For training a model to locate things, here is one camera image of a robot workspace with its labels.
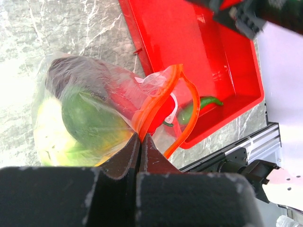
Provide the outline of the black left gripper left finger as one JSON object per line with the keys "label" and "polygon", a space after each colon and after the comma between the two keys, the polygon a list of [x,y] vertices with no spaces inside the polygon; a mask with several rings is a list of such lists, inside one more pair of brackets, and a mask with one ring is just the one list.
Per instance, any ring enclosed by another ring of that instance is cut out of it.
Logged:
{"label": "black left gripper left finger", "polygon": [[11,166],[0,171],[3,227],[132,227],[140,140],[98,167]]}

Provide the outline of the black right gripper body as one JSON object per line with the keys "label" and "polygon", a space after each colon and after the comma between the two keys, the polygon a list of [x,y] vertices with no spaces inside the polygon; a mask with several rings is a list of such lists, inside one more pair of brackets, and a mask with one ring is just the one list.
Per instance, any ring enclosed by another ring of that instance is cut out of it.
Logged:
{"label": "black right gripper body", "polygon": [[238,0],[220,9],[223,0],[191,0],[214,13],[213,20],[248,39],[263,31],[266,22],[297,34],[303,34],[303,2],[301,0]]}

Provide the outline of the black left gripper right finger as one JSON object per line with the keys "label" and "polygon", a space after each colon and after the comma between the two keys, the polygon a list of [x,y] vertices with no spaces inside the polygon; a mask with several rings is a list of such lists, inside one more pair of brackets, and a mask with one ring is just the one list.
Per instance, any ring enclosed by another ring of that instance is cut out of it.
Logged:
{"label": "black left gripper right finger", "polygon": [[137,227],[261,227],[254,191],[234,173],[182,173],[142,141],[136,177]]}

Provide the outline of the white cauliflower with leaves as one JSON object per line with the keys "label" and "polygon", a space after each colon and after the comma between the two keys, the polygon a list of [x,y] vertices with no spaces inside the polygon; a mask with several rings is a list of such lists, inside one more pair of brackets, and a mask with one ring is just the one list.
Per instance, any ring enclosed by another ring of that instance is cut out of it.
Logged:
{"label": "white cauliflower with leaves", "polygon": [[53,97],[45,99],[38,108],[34,140],[45,166],[94,166],[101,159],[67,132],[62,121],[61,103]]}

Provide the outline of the green orange mango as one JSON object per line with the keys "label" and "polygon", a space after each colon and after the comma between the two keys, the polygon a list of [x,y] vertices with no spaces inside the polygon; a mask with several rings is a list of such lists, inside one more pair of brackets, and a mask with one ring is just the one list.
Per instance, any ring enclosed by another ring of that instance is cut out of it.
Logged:
{"label": "green orange mango", "polygon": [[85,149],[100,156],[112,153],[134,133],[108,102],[87,90],[66,89],[61,104],[62,121],[68,133]]}

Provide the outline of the clear zip top bag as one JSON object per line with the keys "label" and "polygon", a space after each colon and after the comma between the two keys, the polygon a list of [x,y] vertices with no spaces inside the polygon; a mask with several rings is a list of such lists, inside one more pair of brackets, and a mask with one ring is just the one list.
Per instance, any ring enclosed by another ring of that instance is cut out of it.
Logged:
{"label": "clear zip top bag", "polygon": [[37,71],[32,107],[35,148],[45,166],[98,166],[133,135],[151,135],[169,158],[200,112],[181,64],[141,78],[99,59],[57,52]]}

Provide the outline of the red bell pepper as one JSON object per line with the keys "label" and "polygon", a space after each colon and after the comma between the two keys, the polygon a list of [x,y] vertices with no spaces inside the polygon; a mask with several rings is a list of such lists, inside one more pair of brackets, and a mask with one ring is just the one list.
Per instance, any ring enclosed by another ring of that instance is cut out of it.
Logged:
{"label": "red bell pepper", "polygon": [[[155,133],[156,129],[159,126],[162,125],[165,118],[173,112],[176,105],[172,95],[173,94],[171,93],[152,120],[147,130],[147,132],[151,135]],[[128,120],[131,120],[133,114],[138,110],[138,108],[135,107],[131,101],[127,100],[125,97],[122,97],[122,95],[119,94],[111,94],[110,101],[112,105],[115,106],[115,109]]]}

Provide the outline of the dark red apple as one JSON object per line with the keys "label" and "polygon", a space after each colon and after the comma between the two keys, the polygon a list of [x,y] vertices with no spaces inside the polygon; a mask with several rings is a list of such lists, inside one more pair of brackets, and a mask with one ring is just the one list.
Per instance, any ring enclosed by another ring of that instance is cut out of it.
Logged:
{"label": "dark red apple", "polygon": [[66,89],[79,87],[107,102],[104,79],[108,76],[108,67],[99,60],[84,56],[62,57],[52,61],[45,87],[58,99],[62,98]]}

